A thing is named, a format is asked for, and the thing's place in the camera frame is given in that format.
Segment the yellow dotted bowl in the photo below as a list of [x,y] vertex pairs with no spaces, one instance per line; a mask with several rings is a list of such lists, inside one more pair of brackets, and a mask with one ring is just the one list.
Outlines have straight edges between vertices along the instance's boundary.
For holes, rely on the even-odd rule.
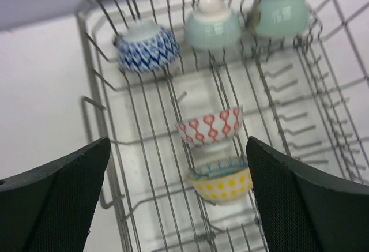
[[214,160],[191,169],[186,180],[201,198],[228,204],[246,196],[253,182],[246,156]]

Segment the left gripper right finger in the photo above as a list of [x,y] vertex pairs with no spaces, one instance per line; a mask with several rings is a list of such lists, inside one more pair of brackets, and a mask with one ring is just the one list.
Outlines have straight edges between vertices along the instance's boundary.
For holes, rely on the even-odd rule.
[[368,186],[249,137],[246,156],[269,251],[368,251]]

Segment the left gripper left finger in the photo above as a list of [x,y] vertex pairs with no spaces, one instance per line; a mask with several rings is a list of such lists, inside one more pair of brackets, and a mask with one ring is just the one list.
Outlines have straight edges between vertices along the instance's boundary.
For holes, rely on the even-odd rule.
[[110,158],[107,137],[1,180],[1,251],[83,251]]

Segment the blue zigzag patterned bowl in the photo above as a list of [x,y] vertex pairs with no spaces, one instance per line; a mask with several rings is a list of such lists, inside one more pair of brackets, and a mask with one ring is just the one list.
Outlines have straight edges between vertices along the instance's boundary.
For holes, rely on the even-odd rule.
[[165,69],[179,56],[180,48],[174,34],[153,20],[132,24],[114,39],[121,70],[149,73]]

